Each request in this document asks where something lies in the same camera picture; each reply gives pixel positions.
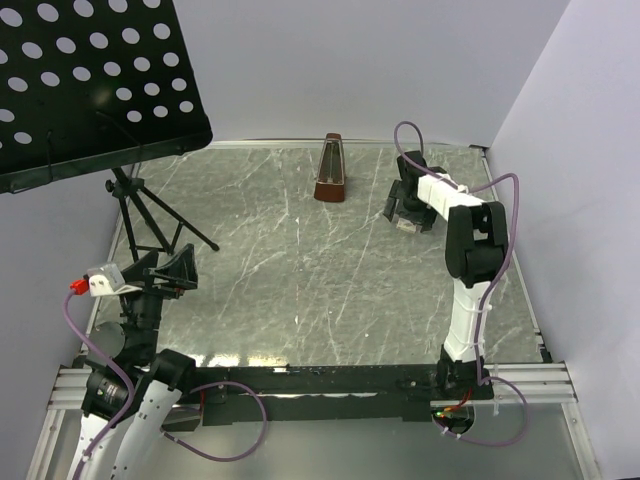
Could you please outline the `small beige white stapler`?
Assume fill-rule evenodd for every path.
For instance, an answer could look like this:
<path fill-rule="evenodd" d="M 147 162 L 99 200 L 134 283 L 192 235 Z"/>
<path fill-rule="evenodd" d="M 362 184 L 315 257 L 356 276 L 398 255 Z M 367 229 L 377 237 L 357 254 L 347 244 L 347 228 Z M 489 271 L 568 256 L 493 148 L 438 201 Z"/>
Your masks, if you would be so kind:
<path fill-rule="evenodd" d="M 415 234 L 419 228 L 416 224 L 414 224 L 413 222 L 407 220 L 407 219 L 403 219 L 403 218 L 399 218 L 396 222 L 396 228 L 407 232 L 407 233 L 411 233 L 411 234 Z"/>

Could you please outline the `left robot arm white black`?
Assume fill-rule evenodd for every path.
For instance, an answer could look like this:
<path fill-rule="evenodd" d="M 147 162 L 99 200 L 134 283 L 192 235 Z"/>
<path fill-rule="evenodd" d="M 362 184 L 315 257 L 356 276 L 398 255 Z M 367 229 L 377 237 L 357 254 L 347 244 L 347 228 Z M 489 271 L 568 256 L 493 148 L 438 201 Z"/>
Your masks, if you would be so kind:
<path fill-rule="evenodd" d="M 71 479 L 132 478 L 173 405 L 196 393 L 194 359 L 157 348 L 164 301 L 198 286 L 195 250 L 186 244 L 165 264 L 158 259 L 152 249 L 125 269 L 93 267 L 69 286 L 68 298 L 114 297 L 121 309 L 90 334 L 67 322 L 89 349 L 90 369 Z"/>

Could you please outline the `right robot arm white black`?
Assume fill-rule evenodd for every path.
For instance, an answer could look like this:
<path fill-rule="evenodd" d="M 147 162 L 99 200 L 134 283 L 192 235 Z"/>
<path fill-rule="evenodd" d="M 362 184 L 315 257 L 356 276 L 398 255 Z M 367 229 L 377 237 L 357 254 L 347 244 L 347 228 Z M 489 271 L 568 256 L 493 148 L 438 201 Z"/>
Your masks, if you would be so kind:
<path fill-rule="evenodd" d="M 420 233 L 431 230 L 437 219 L 446 222 L 444 256 L 453 279 L 453 304 L 435 384 L 444 396 L 458 398 L 483 378 L 485 322 L 509 248 L 505 208 L 474 196 L 444 169 L 428 168 L 418 150 L 399 155 L 396 163 L 399 178 L 383 216 Z"/>

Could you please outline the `brown wooden metronome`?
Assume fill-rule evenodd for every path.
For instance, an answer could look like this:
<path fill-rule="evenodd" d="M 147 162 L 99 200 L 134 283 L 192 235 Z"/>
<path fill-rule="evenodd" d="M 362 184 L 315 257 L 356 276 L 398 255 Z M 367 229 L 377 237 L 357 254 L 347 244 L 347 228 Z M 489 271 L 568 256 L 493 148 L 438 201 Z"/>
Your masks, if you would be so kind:
<path fill-rule="evenodd" d="M 314 198 L 318 201 L 341 203 L 346 197 L 345 158 L 342 137 L 327 133 L 321 151 L 315 182 Z"/>

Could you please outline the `black music stand tripod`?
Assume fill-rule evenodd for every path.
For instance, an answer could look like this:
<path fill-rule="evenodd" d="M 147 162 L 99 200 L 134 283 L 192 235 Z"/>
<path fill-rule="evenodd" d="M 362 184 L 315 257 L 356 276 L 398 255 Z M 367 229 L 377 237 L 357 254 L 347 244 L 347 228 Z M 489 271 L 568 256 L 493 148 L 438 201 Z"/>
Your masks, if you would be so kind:
<path fill-rule="evenodd" d="M 159 252 L 165 253 L 169 256 L 173 255 L 176 251 L 178 241 L 183 230 L 188 230 L 189 232 L 194 234 L 214 252 L 220 250 L 220 246 L 217 243 L 207 237 L 185 217 L 183 217 L 176 210 L 170 207 L 165 201 L 163 201 L 159 196 L 149 190 L 142 178 L 131 177 L 127 175 L 121 167 L 112 169 L 112 173 L 115 180 L 107 180 L 105 182 L 105 189 L 115 199 L 118 200 L 129 252 L 134 262 L 139 260 L 141 252 L 149 252 L 152 250 L 158 250 Z M 168 214 L 177 222 L 171 239 L 169 239 L 160 228 L 158 222 L 149 210 L 149 207 L 143 201 L 142 196 L 145 196 L 154 205 L 158 206 L 164 213 Z M 140 244 L 136 240 L 129 209 L 130 206 L 132 206 L 139 213 L 141 220 L 144 222 L 146 227 L 151 231 L 153 237 L 155 238 L 156 245 L 146 246 Z"/>

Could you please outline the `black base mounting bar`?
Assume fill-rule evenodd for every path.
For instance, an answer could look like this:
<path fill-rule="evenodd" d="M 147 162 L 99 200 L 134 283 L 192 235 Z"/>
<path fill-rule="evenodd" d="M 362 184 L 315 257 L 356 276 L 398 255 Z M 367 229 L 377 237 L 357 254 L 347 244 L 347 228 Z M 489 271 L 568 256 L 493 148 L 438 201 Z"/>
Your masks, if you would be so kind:
<path fill-rule="evenodd" d="M 231 384 L 203 394 L 185 393 L 177 404 L 203 404 L 205 426 L 259 422 L 260 408 L 238 386 L 243 384 L 261 399 L 272 422 L 388 418 L 429 422 L 433 408 L 457 403 L 467 393 L 473 400 L 494 397 L 490 385 L 479 386 L 474 379 L 439 384 L 433 364 L 199 367 L 192 377 L 194 387 L 219 381 Z"/>

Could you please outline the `black perforated music stand desk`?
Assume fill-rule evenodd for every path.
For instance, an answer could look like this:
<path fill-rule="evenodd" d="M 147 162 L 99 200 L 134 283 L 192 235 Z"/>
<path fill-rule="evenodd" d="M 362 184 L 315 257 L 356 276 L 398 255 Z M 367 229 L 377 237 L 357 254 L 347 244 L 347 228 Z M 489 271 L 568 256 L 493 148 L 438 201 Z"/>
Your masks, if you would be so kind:
<path fill-rule="evenodd" d="M 191 152 L 212 138 L 173 2 L 2 3 L 3 192 Z"/>

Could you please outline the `aluminium frame rail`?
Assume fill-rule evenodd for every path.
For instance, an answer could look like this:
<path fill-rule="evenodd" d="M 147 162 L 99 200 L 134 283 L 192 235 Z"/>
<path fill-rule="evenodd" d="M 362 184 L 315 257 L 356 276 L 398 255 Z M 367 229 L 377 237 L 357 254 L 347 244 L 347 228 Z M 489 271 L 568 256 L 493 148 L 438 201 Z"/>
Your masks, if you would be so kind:
<path fill-rule="evenodd" d="M 577 403 L 565 363 L 489 365 L 492 375 L 514 384 L 530 404 Z M 79 410 L 86 392 L 88 368 L 64 368 L 57 373 L 47 410 Z"/>

